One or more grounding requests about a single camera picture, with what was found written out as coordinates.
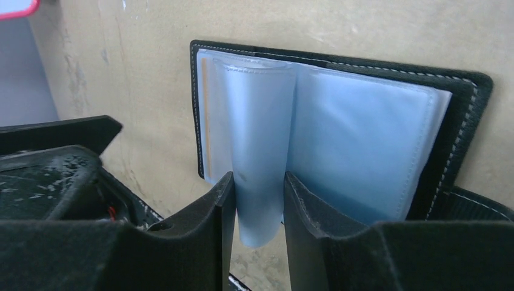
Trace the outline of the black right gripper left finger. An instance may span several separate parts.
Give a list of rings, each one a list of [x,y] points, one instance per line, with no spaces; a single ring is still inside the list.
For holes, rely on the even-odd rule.
[[[235,182],[147,230],[125,222],[1,222],[2,290],[228,290]]]

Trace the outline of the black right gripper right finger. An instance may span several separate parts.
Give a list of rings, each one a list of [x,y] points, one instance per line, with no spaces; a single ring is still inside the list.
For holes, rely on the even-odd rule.
[[[513,210],[454,187],[434,220],[366,226],[284,179],[293,290],[512,290]]]

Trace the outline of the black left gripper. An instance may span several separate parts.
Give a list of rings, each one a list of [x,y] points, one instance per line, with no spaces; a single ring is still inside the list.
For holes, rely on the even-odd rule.
[[[143,230],[162,221],[102,165],[98,155],[121,130],[107,115],[1,127],[1,219],[125,221]]]

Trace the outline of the black leather card holder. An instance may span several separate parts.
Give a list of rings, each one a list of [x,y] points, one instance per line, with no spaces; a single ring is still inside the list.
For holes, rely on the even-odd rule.
[[[190,71],[198,173],[233,173],[247,247],[283,222],[286,172],[367,226],[513,221],[453,191],[493,91],[484,73],[202,40]]]

